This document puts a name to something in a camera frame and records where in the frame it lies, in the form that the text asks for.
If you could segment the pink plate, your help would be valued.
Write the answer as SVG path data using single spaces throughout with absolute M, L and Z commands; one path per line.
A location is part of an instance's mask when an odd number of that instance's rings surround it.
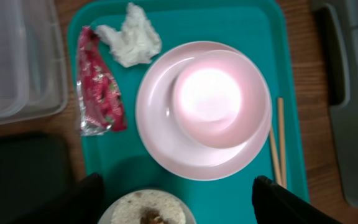
M 169 172 L 191 180 L 218 180 L 239 172 L 258 155 L 270 131 L 264 141 L 218 149 L 196 142 L 182 130 L 172 106 L 175 80 L 191 59 L 212 50 L 243 54 L 219 42 L 179 45 L 164 53 L 147 70 L 135 104 L 137 130 L 146 150 Z

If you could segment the white tissue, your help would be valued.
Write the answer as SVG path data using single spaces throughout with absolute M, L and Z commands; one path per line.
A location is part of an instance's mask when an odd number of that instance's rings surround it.
M 162 40 L 144 9 L 132 2 L 127 5 L 127 14 L 120 30 L 100 25 L 95 33 L 110 47 L 114 60 L 125 68 L 150 64 L 162 49 Z

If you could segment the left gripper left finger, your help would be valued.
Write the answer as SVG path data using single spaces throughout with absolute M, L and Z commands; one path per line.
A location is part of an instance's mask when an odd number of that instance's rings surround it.
M 93 173 L 73 188 L 13 223 L 97 223 L 104 203 L 103 178 Z

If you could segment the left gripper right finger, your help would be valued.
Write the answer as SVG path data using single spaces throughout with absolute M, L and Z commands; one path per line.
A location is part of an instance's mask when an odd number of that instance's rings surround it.
M 252 205 L 258 224 L 340 224 L 264 175 L 254 179 Z

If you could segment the red foil wrapper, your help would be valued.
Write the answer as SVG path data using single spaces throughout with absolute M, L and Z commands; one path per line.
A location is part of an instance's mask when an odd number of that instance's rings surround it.
M 127 129 L 122 94 L 99 52 L 99 42 L 90 27 L 82 28 L 76 49 L 76 90 L 83 136 Z

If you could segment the wooden chopstick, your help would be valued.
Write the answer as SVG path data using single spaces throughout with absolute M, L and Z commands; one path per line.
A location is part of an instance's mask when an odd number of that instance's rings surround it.
M 286 168 L 286 148 L 285 148 L 285 121 L 284 121 L 284 102 L 283 98 L 278 98 L 278 133 L 280 141 L 280 169 L 282 176 L 282 186 L 287 189 L 287 168 Z
M 277 153 L 277 145 L 275 142 L 273 128 L 270 128 L 269 141 L 270 141 L 270 152 L 271 152 L 272 161 L 273 161 L 273 169 L 274 169 L 274 173 L 275 173 L 275 180 L 278 185 L 282 185 L 282 176 L 281 176 L 281 171 L 280 171 L 280 164 L 279 164 L 278 153 Z

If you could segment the pink bowl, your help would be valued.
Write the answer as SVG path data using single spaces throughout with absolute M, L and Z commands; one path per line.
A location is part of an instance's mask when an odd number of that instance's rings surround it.
M 265 78 L 248 57 L 230 50 L 191 59 L 175 80 L 172 106 L 189 137 L 218 149 L 264 141 L 272 121 Z

